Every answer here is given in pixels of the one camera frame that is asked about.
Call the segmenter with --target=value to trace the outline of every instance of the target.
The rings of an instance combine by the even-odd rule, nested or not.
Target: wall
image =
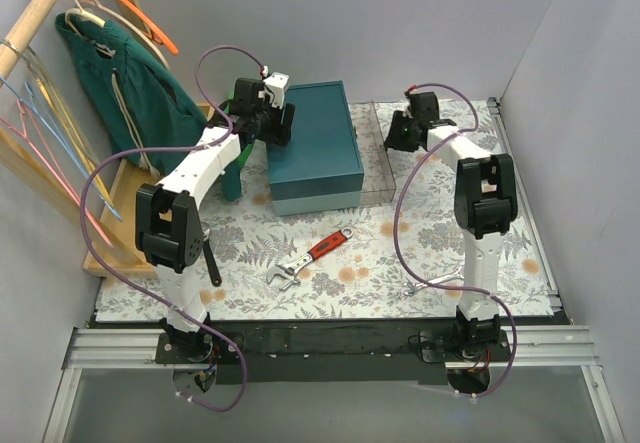
[[[509,85],[505,124],[576,323],[628,441],[640,441],[640,0],[554,0]]]
[[[30,0],[2,1],[4,36]],[[62,93],[96,151],[106,156],[106,134],[53,28],[53,17],[70,7],[71,0],[58,2],[33,46],[53,78],[63,83]],[[20,63],[9,82],[21,87],[25,75]],[[4,87],[0,114],[19,124],[15,98]],[[80,173],[63,161],[79,188]],[[79,229],[1,165],[0,188],[0,441],[36,442],[51,410],[69,336],[74,325],[83,326],[90,316],[98,280],[82,271],[86,250]],[[98,201],[91,206],[97,210]]]
[[[181,50],[169,63],[193,96],[198,56],[231,43],[295,83],[342,79],[350,101],[396,101],[442,81],[475,98],[502,95],[551,0],[140,0]],[[226,95],[240,56],[205,65]]]

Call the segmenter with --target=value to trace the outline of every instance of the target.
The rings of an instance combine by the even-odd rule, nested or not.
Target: red wrench handle
[[[308,253],[309,255],[311,255],[311,258],[317,260],[321,256],[326,255],[331,250],[334,250],[342,243],[347,241],[349,239],[349,236],[351,236],[351,233],[348,233],[348,236],[345,236],[342,230],[338,230],[334,234],[327,236],[324,240],[311,248]]]

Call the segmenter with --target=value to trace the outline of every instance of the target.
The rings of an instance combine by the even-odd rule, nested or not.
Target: box lid
[[[360,191],[364,169],[341,81],[289,88],[296,105],[291,141],[269,145],[274,200]]]

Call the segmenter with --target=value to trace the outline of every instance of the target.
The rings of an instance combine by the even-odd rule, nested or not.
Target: floral tablecloth
[[[474,103],[480,130],[470,138],[491,152],[500,152],[496,129],[485,102]],[[377,118],[386,135],[391,115],[404,103],[352,104],[359,146],[367,176],[365,189],[378,185],[376,148],[366,128]],[[460,126],[473,123],[463,102],[442,101],[443,118]],[[422,290],[405,297],[408,277],[393,249],[393,212],[402,185],[422,151],[389,151],[389,163],[398,190],[391,204],[276,217],[269,193],[266,151],[256,145],[242,171],[243,197],[225,202],[214,186],[200,209],[212,226],[214,254],[223,284],[209,282],[203,258],[198,263],[200,297],[213,320],[290,318],[403,318],[455,314],[457,291]],[[453,271],[464,259],[463,240],[453,216],[455,175],[432,157],[420,170],[403,204],[401,246],[409,265],[419,274],[436,277]],[[303,269],[302,284],[281,292],[279,280],[266,284],[266,271],[278,261],[302,255],[337,229],[353,229],[344,245]],[[500,263],[498,294],[515,315],[551,315],[547,277],[537,259],[531,235],[522,217],[506,235]],[[157,280],[136,280],[160,292]],[[154,321],[166,308],[119,281],[103,282],[96,304],[99,322]]]

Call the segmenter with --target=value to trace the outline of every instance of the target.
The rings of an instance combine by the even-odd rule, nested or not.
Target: teal box
[[[341,81],[292,86],[291,141],[267,148],[269,185],[279,216],[360,205],[364,169]]]

